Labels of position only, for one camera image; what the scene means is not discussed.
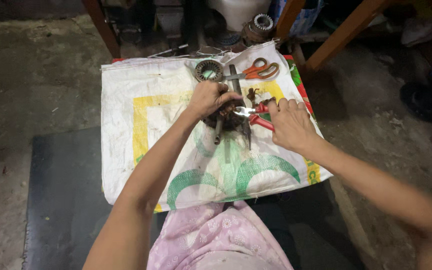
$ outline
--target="pink clothing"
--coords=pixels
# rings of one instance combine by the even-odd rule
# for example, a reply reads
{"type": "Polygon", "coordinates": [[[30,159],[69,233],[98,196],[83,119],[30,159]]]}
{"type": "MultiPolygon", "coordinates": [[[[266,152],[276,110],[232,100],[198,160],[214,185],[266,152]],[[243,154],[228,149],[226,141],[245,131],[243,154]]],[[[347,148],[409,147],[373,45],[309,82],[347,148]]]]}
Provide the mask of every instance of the pink clothing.
{"type": "Polygon", "coordinates": [[[244,201],[232,204],[170,211],[147,269],[293,269],[255,212],[244,201]]]}

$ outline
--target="dirty floor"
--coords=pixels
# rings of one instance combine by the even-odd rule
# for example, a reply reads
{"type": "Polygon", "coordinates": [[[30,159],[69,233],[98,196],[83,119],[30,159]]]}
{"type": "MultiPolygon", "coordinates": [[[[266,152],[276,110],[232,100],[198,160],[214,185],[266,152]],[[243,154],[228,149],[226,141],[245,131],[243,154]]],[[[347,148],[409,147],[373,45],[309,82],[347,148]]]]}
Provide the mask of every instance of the dirty floor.
{"type": "MultiPolygon", "coordinates": [[[[0,22],[0,269],[23,262],[33,136],[99,126],[99,67],[110,62],[88,16],[0,22]]],[[[432,123],[398,99],[425,69],[417,52],[354,43],[303,83],[326,139],[432,194],[432,123]]],[[[413,269],[396,222],[339,179],[330,183],[367,267],[413,269]]]]}

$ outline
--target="wooden furniture leg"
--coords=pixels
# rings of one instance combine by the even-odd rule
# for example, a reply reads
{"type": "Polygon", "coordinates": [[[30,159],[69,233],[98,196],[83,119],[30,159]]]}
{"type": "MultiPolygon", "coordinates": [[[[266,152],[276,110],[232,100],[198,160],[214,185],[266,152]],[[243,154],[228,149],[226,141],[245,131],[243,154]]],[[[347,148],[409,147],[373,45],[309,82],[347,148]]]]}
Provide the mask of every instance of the wooden furniture leg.
{"type": "Polygon", "coordinates": [[[305,0],[287,0],[276,24],[276,37],[285,39],[290,33],[296,17],[304,7],[305,0]]]}
{"type": "Polygon", "coordinates": [[[99,35],[106,44],[107,49],[113,58],[121,58],[121,48],[116,38],[116,33],[105,21],[105,16],[98,0],[82,0],[93,24],[99,32],[99,35]]]}
{"type": "Polygon", "coordinates": [[[317,71],[331,57],[340,52],[357,34],[388,5],[392,0],[364,0],[329,36],[329,38],[306,61],[306,70],[317,71]]]}

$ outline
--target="pliers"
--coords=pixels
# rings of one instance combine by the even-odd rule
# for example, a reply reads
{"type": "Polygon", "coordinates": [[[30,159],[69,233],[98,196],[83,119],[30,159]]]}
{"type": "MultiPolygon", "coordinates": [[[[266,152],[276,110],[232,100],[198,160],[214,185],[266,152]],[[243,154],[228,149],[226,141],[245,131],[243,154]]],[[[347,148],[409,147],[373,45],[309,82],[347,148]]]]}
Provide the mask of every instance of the pliers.
{"type": "Polygon", "coordinates": [[[260,125],[266,129],[271,131],[275,130],[273,124],[263,118],[259,117],[258,114],[267,114],[269,113],[268,107],[259,103],[258,107],[250,108],[250,107],[236,107],[236,111],[234,112],[237,115],[245,116],[249,120],[249,124],[252,125],[260,125]]]}

